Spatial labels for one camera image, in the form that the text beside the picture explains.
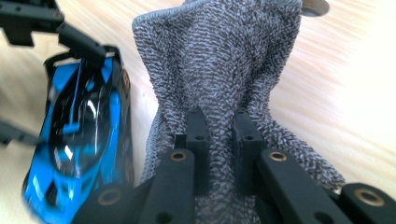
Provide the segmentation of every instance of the wooden surface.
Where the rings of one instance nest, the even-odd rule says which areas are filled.
[[[58,1],[66,20],[100,43],[117,45],[132,80],[134,160],[140,175],[157,102],[136,51],[136,15],[179,6],[174,1]],[[396,1],[329,0],[330,12],[303,17],[301,32],[271,112],[330,161],[347,182],[363,182],[396,198]],[[44,119],[42,63],[64,49],[56,35],[34,34],[33,49],[0,36],[0,119],[38,134]],[[34,223],[21,200],[32,147],[0,148],[0,223]]]

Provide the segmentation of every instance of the screw hole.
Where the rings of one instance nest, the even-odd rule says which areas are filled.
[[[303,0],[301,14],[306,17],[320,17],[329,10],[330,5],[325,0]]]
[[[159,224],[167,224],[172,221],[172,216],[169,213],[159,213],[155,216],[155,221]]]
[[[367,203],[371,206],[381,207],[385,205],[384,199],[377,193],[369,189],[355,189],[355,196],[363,203]]]
[[[120,198],[121,192],[118,189],[108,189],[99,196],[98,202],[100,205],[106,206],[118,202]]]
[[[316,212],[315,219],[323,224],[333,224],[334,223],[334,221],[332,220],[332,217],[330,217],[329,215],[327,215],[326,213],[323,213],[323,212]]]
[[[56,19],[58,19],[58,18],[61,18],[61,12],[60,11],[55,11],[54,13],[53,13],[53,18],[56,18]]]
[[[171,155],[172,161],[184,161],[187,159],[187,155],[184,152],[175,152]]]
[[[273,161],[285,161],[287,159],[286,155],[280,152],[271,152],[270,158]]]

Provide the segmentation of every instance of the gray cloth bag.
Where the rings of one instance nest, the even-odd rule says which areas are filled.
[[[232,121],[248,112],[268,147],[288,151],[321,186],[344,178],[307,143],[271,118],[271,89],[300,26],[299,0],[196,0],[134,19],[134,39],[148,69],[159,110],[147,142],[141,182],[186,132],[187,113],[199,106],[210,135],[211,190],[195,199],[195,223],[260,223],[254,196],[235,192]]]

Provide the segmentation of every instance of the car body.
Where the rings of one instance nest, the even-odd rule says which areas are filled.
[[[47,61],[43,143],[22,186],[22,198],[46,223],[70,223],[101,186],[133,186],[130,82],[118,49],[106,50],[100,69],[84,59],[55,65],[67,53]]]

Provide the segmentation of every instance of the car windshield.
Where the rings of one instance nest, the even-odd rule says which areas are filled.
[[[63,123],[63,128],[58,128],[56,141],[49,142],[49,149],[60,172],[80,176],[92,167],[106,148],[109,133],[108,101],[106,97],[99,97],[99,93],[91,93],[80,100],[75,112],[78,115],[77,128],[66,133],[64,127],[69,124]]]

